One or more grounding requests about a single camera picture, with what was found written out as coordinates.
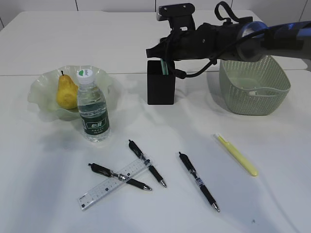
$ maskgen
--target yellow highlighter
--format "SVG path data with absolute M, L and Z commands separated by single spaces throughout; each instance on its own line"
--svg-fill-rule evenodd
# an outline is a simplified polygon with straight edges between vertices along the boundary
M 219 133 L 215 134 L 215 136 L 232 154 L 232 156 L 249 172 L 249 174 L 252 176 L 258 176 L 257 169 L 238 151 L 238 149 L 225 140 Z

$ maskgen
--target plastic bottle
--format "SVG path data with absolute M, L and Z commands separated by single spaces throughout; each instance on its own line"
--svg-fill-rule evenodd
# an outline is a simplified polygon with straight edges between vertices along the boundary
M 91 69 L 78 71 L 77 78 L 80 84 L 77 102 L 84 136 L 92 142 L 102 141 L 110 133 L 105 97 L 95 84 L 95 76 Z

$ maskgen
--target pen holder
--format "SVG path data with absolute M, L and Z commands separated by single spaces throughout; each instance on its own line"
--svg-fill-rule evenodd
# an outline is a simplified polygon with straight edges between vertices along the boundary
M 162 74 L 160 61 L 148 61 L 147 65 L 147 96 L 148 104 L 174 104 L 175 76 Z

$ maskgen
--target green plastic basket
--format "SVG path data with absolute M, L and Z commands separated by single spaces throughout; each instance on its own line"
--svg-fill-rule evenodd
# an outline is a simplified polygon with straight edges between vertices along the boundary
M 228 109 L 243 115 L 272 113 L 291 88 L 285 72 L 271 56 L 255 63 L 221 61 L 219 82 Z

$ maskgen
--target pear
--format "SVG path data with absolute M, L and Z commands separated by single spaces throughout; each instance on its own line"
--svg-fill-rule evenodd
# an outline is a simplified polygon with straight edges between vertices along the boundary
M 78 86 L 74 84 L 69 75 L 59 76 L 58 90 L 56 94 L 56 102 L 65 109 L 73 109 L 77 107 Z

